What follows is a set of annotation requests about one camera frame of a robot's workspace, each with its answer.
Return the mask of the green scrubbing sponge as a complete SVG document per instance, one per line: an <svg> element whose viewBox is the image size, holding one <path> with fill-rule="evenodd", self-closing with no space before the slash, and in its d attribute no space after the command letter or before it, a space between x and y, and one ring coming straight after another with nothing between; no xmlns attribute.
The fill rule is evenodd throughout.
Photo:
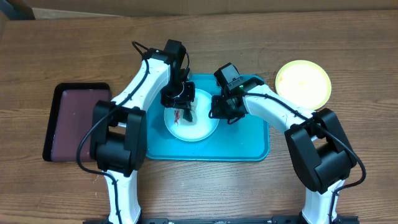
<svg viewBox="0 0 398 224"><path fill-rule="evenodd" d="M189 103L183 108L182 118L191 123L193 121L194 114L195 114L195 107L191 103Z"/></svg>

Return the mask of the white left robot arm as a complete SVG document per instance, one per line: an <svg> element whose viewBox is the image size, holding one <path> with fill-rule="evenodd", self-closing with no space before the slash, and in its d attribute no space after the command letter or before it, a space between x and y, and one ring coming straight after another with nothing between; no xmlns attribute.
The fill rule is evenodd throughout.
<svg viewBox="0 0 398 224"><path fill-rule="evenodd" d="M166 108L186 110L194 101L195 86L187 80L189 58L181 43L164 49L145 49L142 64L127 88L111 101L98 101L90 140L95 174L104 176L110 201L106 223L138 223L141 207L137 199L137 171L147 152L147 110L157 95Z"/></svg>

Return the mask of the light blue plate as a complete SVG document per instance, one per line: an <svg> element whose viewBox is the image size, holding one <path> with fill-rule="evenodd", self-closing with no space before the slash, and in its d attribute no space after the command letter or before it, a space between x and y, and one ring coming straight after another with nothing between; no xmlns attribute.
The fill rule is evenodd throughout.
<svg viewBox="0 0 398 224"><path fill-rule="evenodd" d="M201 141L210 136L219 123L219 119L211 119L211 95L201 89L195 90L195 99L191 107L192 122L183 119L183 109L166 108L164 121L166 128L177 139L193 142Z"/></svg>

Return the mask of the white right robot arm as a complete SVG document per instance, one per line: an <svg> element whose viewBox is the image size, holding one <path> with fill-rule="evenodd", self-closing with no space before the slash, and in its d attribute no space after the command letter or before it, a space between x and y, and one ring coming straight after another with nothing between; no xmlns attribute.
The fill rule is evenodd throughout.
<svg viewBox="0 0 398 224"><path fill-rule="evenodd" d="M301 212L307 223L334 223L338 192L358 163L336 114L301 108L274 93L258 78L217 78L210 118L237 122L257 116L284 134L294 171L306 188Z"/></svg>

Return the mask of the yellow plate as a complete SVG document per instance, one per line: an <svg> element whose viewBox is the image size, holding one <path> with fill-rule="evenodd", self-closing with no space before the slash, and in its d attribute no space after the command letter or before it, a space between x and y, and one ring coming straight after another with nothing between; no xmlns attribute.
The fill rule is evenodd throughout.
<svg viewBox="0 0 398 224"><path fill-rule="evenodd" d="M331 96L327 72L314 62L294 60L277 72L275 88L279 96L310 110L323 107Z"/></svg>

